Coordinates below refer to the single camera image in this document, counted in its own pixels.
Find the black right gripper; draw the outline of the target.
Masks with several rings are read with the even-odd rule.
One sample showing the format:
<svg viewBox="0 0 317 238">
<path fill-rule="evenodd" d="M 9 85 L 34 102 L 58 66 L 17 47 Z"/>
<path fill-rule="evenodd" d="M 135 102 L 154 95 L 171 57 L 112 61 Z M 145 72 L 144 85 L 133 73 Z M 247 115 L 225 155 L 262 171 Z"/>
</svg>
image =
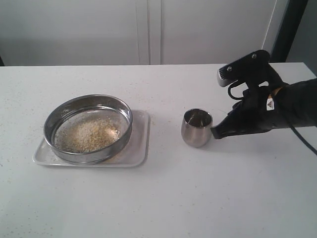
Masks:
<svg viewBox="0 0 317 238">
<path fill-rule="evenodd" d="M 230 136 L 266 133 L 263 126 L 267 116 L 266 102 L 273 90 L 286 85 L 269 64 L 270 54 L 257 50 L 227 64 L 228 96 L 237 100 L 232 111 L 217 125 L 211 127 L 215 139 Z"/>
</svg>

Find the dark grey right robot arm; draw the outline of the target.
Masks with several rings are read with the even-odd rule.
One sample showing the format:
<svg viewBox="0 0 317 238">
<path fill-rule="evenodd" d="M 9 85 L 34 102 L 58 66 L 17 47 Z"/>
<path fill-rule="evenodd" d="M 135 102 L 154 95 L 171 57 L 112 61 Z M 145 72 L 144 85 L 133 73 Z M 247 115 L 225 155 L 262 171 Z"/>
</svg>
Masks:
<svg viewBox="0 0 317 238">
<path fill-rule="evenodd" d="M 288 84 L 269 61 L 269 52 L 257 50 L 218 70 L 219 85 L 237 103 L 211 128 L 215 139 L 316 126 L 316 79 Z"/>
</svg>

